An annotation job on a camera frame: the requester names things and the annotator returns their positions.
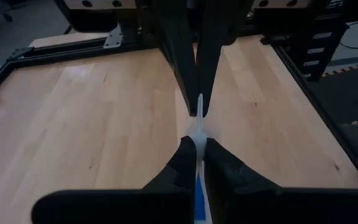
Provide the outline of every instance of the office chair wheel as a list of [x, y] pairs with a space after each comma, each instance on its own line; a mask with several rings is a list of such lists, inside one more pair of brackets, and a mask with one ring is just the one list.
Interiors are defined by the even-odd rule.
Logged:
[[6, 22], [12, 22], [13, 21], [12, 16], [9, 15], [8, 13], [4, 14], [4, 19], [5, 19]]

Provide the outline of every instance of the metal bracket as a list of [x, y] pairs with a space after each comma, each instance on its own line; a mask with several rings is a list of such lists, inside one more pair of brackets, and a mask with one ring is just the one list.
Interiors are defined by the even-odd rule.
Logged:
[[10, 61], [10, 60], [17, 59], [19, 57], [23, 57], [24, 54], [26, 54], [27, 52], [30, 52], [32, 50], [34, 50], [34, 47], [24, 47], [24, 48], [21, 48], [21, 49], [16, 49], [15, 51], [13, 51], [11, 56], [9, 56], [6, 60]]
[[122, 36], [123, 34], [121, 32], [121, 27], [118, 24], [115, 29], [110, 31], [109, 35], [106, 38], [106, 41], [104, 42], [103, 48], [110, 49], [120, 47], [123, 40]]

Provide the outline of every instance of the wooden tabletop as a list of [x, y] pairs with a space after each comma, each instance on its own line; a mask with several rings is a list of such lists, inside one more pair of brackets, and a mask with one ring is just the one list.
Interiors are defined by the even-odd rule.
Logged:
[[[356, 168], [259, 39], [223, 47], [206, 132], [281, 186], [358, 188]], [[55, 190], [143, 187], [193, 122], [157, 49], [15, 70], [0, 86], [0, 224], [30, 223], [34, 202]]]

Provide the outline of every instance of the wooden table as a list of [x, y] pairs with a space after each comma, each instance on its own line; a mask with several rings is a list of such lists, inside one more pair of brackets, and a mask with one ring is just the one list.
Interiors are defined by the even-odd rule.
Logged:
[[[206, 131], [281, 186], [358, 188], [356, 168], [259, 39], [222, 49]], [[55, 190], [142, 188], [193, 122], [157, 49], [14, 71], [0, 86], [0, 223], [29, 223]]]

